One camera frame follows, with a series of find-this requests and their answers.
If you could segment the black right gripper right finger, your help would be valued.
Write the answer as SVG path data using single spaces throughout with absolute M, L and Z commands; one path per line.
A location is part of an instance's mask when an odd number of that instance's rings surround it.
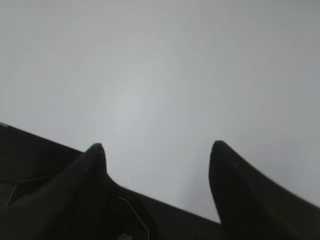
M 318 240 L 320 209 L 250 165 L 222 140 L 209 159 L 209 186 L 227 240 Z

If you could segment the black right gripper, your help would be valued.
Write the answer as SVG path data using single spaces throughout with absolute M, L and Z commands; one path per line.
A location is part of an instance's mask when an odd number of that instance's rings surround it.
M 78 151 L 1 124 L 0 214 L 19 183 L 54 177 L 86 151 Z M 105 162 L 106 196 L 94 240 L 221 240 L 223 238 L 219 223 L 118 185 L 108 175 L 106 157 Z

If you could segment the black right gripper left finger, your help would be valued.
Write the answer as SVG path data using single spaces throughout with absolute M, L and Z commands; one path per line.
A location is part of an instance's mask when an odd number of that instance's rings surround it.
M 19 183 L 0 214 L 0 238 L 94 240 L 106 177 L 105 151 L 95 143 L 59 174 Z

